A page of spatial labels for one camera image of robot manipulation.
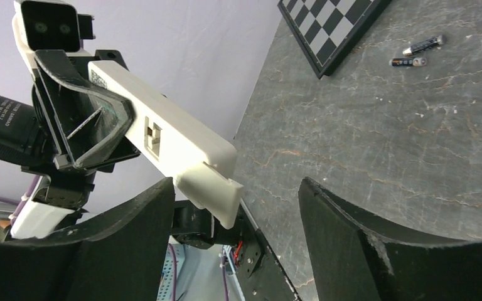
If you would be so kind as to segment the black grey battery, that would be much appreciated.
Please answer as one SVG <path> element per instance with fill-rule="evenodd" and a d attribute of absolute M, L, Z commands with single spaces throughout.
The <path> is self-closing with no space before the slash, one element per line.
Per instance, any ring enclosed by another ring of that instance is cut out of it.
<path fill-rule="evenodd" d="M 423 56 L 411 58 L 392 58 L 389 65 L 393 67 L 422 67 L 427 65 L 427 59 Z"/>

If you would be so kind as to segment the white remote with dark buttons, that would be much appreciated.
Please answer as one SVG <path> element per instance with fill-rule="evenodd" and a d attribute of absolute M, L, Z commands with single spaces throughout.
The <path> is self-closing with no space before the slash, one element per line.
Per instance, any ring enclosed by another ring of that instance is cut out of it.
<path fill-rule="evenodd" d="M 91 62 L 88 71 L 91 81 L 130 101 L 135 117 L 126 137 L 165 176 L 180 181 L 205 166 L 233 176 L 237 151 L 229 141 L 114 61 Z"/>

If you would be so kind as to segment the white battery cover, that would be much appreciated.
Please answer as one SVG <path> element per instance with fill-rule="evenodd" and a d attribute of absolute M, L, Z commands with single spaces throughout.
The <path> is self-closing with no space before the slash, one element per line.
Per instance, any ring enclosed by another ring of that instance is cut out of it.
<path fill-rule="evenodd" d="M 208 210 L 225 229 L 233 228 L 243 185 L 204 162 L 178 174 L 174 183 L 197 208 Z"/>

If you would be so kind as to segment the black silver battery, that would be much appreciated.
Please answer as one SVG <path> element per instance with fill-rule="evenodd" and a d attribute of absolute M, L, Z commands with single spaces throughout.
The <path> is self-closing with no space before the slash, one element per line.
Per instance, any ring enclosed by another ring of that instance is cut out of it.
<path fill-rule="evenodd" d="M 443 34 L 438 36 L 431 37 L 424 41 L 420 41 L 413 45 L 410 45 L 408 48 L 402 51 L 404 56 L 412 56 L 417 53 L 421 53 L 423 51 L 429 50 L 431 48 L 435 48 L 437 46 L 441 46 L 446 42 L 446 37 Z"/>

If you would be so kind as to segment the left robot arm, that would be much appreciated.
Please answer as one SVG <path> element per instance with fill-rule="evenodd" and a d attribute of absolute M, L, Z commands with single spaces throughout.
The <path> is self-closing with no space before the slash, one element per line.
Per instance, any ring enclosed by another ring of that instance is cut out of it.
<path fill-rule="evenodd" d="M 34 54 L 32 104 L 0 96 L 0 161 L 34 174 L 36 182 L 10 217 L 10 238 L 42 238 L 74 225 L 98 172 L 136 158 L 125 137 L 131 106 L 106 91 L 89 65 L 126 63 L 117 50 L 70 56 L 62 50 Z"/>

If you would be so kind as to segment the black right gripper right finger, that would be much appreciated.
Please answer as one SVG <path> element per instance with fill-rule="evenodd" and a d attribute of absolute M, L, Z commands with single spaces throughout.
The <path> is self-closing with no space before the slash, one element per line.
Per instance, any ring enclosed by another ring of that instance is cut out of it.
<path fill-rule="evenodd" d="M 402 226 L 309 177 L 298 198 L 320 300 L 482 300 L 482 240 Z"/>

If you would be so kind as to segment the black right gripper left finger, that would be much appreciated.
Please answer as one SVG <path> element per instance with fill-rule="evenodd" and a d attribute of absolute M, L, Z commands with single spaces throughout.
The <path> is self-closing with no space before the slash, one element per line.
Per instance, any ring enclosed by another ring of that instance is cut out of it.
<path fill-rule="evenodd" d="M 155 300 L 173 180 L 42 238 L 0 243 L 0 300 Z"/>

